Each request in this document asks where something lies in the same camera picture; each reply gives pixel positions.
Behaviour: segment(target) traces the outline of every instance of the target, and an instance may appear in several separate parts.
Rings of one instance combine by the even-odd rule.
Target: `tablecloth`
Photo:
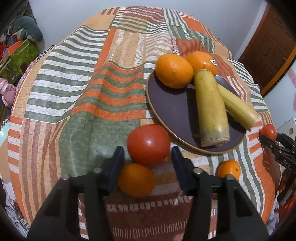
[[[145,88],[159,56],[193,51],[210,53],[227,80],[260,120],[240,145],[223,155],[194,152],[171,137],[184,157],[215,174],[224,160],[242,168],[239,182],[266,221],[280,179],[279,167],[258,141],[260,128],[272,123],[259,86],[243,64],[191,15],[154,7],[106,9],[79,26],[49,51],[24,77],[10,118],[8,158],[13,189],[30,225],[61,174],[86,174],[111,156],[139,125],[158,123]],[[116,191],[105,198],[115,240],[173,240],[187,224],[191,197],[182,195],[170,159],[151,168],[157,185],[136,199]],[[87,238],[83,203],[82,237]],[[211,212],[215,235],[216,209]]]

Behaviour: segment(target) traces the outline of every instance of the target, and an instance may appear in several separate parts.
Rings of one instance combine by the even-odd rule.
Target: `brown plate rim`
[[[235,148],[237,148],[240,143],[242,142],[243,138],[245,137],[246,134],[243,135],[242,139],[239,141],[239,143],[234,146],[233,148],[231,149],[228,149],[228,150],[225,150],[225,151],[208,151],[208,150],[204,150],[204,149],[201,149],[201,148],[198,148],[196,146],[193,146],[191,144],[189,144],[188,142],[184,141],[182,138],[178,137],[163,121],[162,119],[159,117],[159,115],[157,114],[156,110],[154,109],[152,103],[151,103],[151,100],[150,100],[150,97],[149,97],[149,91],[148,91],[148,85],[149,85],[149,80],[150,80],[150,77],[151,75],[154,73],[154,70],[150,73],[150,75],[148,76],[148,79],[147,79],[147,83],[146,83],[146,95],[147,95],[147,99],[148,99],[148,103],[153,111],[153,113],[155,114],[156,118],[158,119],[158,121],[177,139],[179,140],[180,142],[182,142],[183,144],[191,147],[192,149],[196,150],[196,151],[199,151],[199,152],[202,152],[202,153],[205,153],[205,154],[212,154],[212,155],[217,155],[217,154],[224,154],[224,153],[227,153]]]

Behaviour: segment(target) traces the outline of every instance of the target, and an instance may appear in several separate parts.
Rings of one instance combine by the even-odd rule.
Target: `red tomato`
[[[169,155],[170,138],[159,125],[139,126],[128,135],[127,148],[135,163],[152,166],[164,162]]]
[[[274,140],[276,139],[276,129],[272,124],[266,124],[263,126],[263,128],[260,130],[259,135],[265,135],[269,139]]]

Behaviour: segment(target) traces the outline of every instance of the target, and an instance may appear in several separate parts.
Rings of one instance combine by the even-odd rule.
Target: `plate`
[[[219,75],[215,78],[217,83],[238,96],[225,79]],[[227,113],[230,141],[223,145],[202,147],[193,82],[183,89],[171,89],[163,85],[153,71],[147,81],[146,94],[151,109],[161,124],[175,138],[194,150],[207,154],[223,154],[236,148],[246,133],[246,129]]]

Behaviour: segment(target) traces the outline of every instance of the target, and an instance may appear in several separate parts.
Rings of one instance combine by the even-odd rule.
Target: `screw head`
[[[64,174],[64,175],[62,175],[62,179],[63,179],[63,180],[67,180],[69,177],[70,177],[69,174]]]
[[[227,174],[226,179],[228,179],[229,181],[233,181],[234,180],[234,176],[232,176],[231,174]]]
[[[199,167],[195,167],[193,168],[193,172],[196,174],[202,174],[203,173],[203,169],[199,168]]]
[[[100,173],[101,171],[102,171],[102,168],[100,168],[100,167],[96,167],[96,168],[93,170],[94,173]]]

